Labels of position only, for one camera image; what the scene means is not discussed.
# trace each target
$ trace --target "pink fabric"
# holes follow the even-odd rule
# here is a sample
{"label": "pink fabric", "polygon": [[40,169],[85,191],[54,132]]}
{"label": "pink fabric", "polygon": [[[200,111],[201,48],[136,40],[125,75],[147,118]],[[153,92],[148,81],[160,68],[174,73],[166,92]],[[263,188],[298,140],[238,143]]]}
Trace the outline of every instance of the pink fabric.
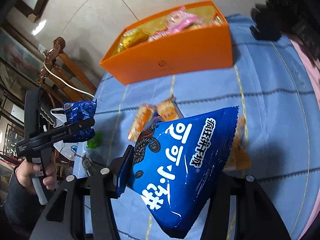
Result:
{"label": "pink fabric", "polygon": [[304,67],[306,68],[306,71],[308,73],[308,76],[310,78],[313,90],[315,92],[319,110],[320,110],[320,72],[316,67],[316,64],[313,59],[311,59],[309,51],[306,49],[306,47],[302,44],[302,42],[297,37],[289,37],[291,43],[293,44],[294,48],[296,49]]}
{"label": "pink fabric", "polygon": [[[306,68],[306,71],[308,73],[308,76],[310,78],[313,90],[316,95],[316,99],[318,102],[319,110],[320,110],[320,71],[318,70],[316,63],[310,56],[309,51],[307,48],[302,44],[300,39],[298,37],[289,37],[291,43],[293,44],[294,48],[296,49],[304,67]],[[320,189],[318,191],[318,196],[315,202],[315,205],[313,206],[313,210],[311,212],[311,215],[308,219],[308,222],[303,229],[299,239],[306,233],[308,228],[311,226],[313,221],[315,220],[316,216],[318,215],[320,211]]]}

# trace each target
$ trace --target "silver screw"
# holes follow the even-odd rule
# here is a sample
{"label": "silver screw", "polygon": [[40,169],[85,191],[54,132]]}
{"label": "silver screw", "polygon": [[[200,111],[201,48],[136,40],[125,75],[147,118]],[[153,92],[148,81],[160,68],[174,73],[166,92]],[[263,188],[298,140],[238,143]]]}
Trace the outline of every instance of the silver screw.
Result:
{"label": "silver screw", "polygon": [[110,170],[108,168],[103,168],[100,170],[100,173],[105,175],[105,174],[108,174],[110,172]]}
{"label": "silver screw", "polygon": [[251,176],[251,175],[247,175],[247,176],[245,177],[245,179],[246,179],[247,181],[249,181],[249,182],[253,182],[253,181],[254,181],[254,177]]}
{"label": "silver screw", "polygon": [[66,178],[67,182],[73,181],[74,179],[75,179],[75,176],[73,176],[73,175],[69,175],[69,176]]}

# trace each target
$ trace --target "person's arm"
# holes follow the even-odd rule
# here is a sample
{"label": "person's arm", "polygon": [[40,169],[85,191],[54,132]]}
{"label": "person's arm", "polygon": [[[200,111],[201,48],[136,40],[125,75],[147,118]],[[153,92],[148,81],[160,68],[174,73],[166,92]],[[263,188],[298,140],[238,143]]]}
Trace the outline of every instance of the person's arm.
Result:
{"label": "person's arm", "polygon": [[[32,231],[43,210],[30,178],[31,173],[40,171],[37,164],[24,160],[12,174],[7,199],[3,205],[5,215],[13,226]],[[45,170],[47,175],[43,183],[47,189],[57,186],[57,174],[54,161]]]}

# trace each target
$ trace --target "dark clothing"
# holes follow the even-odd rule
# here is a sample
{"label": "dark clothing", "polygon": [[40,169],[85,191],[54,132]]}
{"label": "dark clothing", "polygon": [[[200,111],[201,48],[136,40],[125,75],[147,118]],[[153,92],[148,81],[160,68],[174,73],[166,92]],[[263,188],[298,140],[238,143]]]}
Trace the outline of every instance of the dark clothing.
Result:
{"label": "dark clothing", "polygon": [[20,185],[15,170],[12,173],[7,200],[0,206],[0,230],[3,240],[29,239],[43,210],[37,195]]}

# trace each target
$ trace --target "hand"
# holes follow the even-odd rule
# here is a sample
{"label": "hand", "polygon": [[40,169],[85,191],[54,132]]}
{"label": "hand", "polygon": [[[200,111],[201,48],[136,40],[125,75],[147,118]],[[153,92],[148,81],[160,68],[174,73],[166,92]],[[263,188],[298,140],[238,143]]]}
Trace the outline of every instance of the hand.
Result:
{"label": "hand", "polygon": [[[33,187],[30,174],[39,172],[40,168],[40,165],[29,163],[27,160],[24,160],[16,169],[16,178],[18,182],[33,195],[36,195],[36,191]],[[50,164],[45,169],[45,174],[47,177],[43,179],[43,184],[47,186],[47,189],[55,189],[58,183],[54,154],[51,156]]]}

